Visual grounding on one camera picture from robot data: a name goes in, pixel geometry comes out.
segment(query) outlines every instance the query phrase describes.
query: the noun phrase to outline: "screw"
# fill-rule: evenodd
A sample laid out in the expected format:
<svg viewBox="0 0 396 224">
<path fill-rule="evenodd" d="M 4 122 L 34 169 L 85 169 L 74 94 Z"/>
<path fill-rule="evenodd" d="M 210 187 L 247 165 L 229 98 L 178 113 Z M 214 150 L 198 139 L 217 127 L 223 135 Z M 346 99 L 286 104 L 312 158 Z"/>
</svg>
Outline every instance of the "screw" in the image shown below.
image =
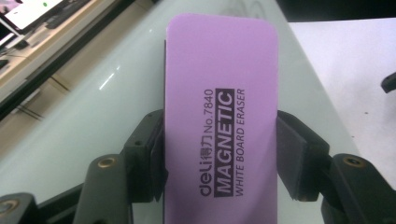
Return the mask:
<svg viewBox="0 0 396 224">
<path fill-rule="evenodd" d="M 105 158 L 105 159 L 102 159 L 101 161 L 99 161 L 98 166 L 100 168 L 107 168 L 107 167 L 114 165 L 115 163 L 116 163 L 116 159 L 114 159 L 112 157 L 108 157 L 108 158 Z"/>
<path fill-rule="evenodd" d="M 0 214 L 6 213 L 12 208 L 12 204 L 8 202 L 0 203 Z"/>
</svg>

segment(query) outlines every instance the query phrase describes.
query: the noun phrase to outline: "black clamp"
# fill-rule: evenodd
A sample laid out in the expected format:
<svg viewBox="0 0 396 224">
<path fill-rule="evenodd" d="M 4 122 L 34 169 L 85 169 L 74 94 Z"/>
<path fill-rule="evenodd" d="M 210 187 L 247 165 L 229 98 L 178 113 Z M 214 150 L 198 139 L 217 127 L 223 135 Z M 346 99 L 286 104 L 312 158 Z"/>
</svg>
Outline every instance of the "black clamp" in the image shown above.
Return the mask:
<svg viewBox="0 0 396 224">
<path fill-rule="evenodd" d="M 294 116 L 277 116 L 277 170 L 290 197 L 313 202 L 323 195 L 326 224 L 394 224 L 396 193 L 367 160 L 331 157 L 329 145 Z M 36 205 L 31 194 L 0 198 L 0 223 L 134 223 L 132 203 L 158 201 L 167 172 L 163 111 L 146 115 L 120 155 L 94 160 L 84 184 Z"/>
</svg>

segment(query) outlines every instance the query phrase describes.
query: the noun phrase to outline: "metal screw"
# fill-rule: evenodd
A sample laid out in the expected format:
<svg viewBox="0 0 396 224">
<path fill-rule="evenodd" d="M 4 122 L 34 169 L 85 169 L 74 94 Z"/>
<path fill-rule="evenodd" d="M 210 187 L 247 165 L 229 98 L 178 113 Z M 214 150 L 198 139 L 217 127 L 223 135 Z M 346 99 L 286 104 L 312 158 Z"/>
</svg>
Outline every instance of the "metal screw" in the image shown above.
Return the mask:
<svg viewBox="0 0 396 224">
<path fill-rule="evenodd" d="M 8 200 L 0 202 L 0 217 L 5 216 L 10 213 L 18 206 L 19 202 L 17 200 Z"/>
<path fill-rule="evenodd" d="M 114 159 L 112 157 L 108 157 L 108 158 L 105 158 L 105 159 L 102 159 L 101 161 L 99 161 L 98 166 L 100 168 L 107 168 L 107 167 L 114 165 L 115 163 L 116 163 L 116 159 Z"/>
<path fill-rule="evenodd" d="M 344 157 L 343 159 L 344 163 L 350 165 L 350 166 L 354 166 L 354 167 L 358 167 L 358 168 L 362 168 L 366 165 L 366 163 L 359 159 L 359 158 L 355 158 L 355 157 Z"/>
<path fill-rule="evenodd" d="M 12 208 L 11 203 L 7 203 L 7 202 L 0 203 L 0 214 L 6 213 L 11 208 Z"/>
</svg>

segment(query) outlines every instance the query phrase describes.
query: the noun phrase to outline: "white desk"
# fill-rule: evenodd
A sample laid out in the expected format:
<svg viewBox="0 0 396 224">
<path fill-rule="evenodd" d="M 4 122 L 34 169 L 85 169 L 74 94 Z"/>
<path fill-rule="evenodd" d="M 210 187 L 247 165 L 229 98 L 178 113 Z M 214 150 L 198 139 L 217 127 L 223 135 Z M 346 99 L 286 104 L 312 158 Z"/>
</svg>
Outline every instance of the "white desk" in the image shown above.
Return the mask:
<svg viewBox="0 0 396 224">
<path fill-rule="evenodd" d="M 81 183 L 96 157 L 120 152 L 143 116 L 163 108 L 165 29 L 182 12 L 273 23 L 280 39 L 279 109 L 314 129 L 332 146 L 332 155 L 358 153 L 275 0 L 165 0 L 136 27 L 128 21 L 132 9 L 126 10 L 107 27 L 113 32 L 98 36 L 102 41 L 89 49 L 94 57 L 86 59 L 94 66 L 85 68 L 86 76 L 76 88 L 0 161 L 0 195 L 29 191 L 42 202 Z M 101 51 L 104 40 L 113 48 Z M 73 65 L 67 65 L 70 71 Z M 278 181 L 278 223 L 322 223 L 319 208 L 320 202 L 292 201 Z M 162 223 L 162 205 L 134 204 L 134 219 Z"/>
</svg>

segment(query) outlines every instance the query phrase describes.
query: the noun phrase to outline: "magnetic eraser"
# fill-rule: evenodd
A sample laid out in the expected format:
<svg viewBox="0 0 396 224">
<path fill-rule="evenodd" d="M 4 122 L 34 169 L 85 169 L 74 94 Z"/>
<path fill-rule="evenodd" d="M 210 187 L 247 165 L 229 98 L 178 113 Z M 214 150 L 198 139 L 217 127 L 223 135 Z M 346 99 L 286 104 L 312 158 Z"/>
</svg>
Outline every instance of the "magnetic eraser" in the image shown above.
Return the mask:
<svg viewBox="0 0 396 224">
<path fill-rule="evenodd" d="M 164 223 L 276 223 L 275 28 L 182 14 L 165 61 Z"/>
</svg>

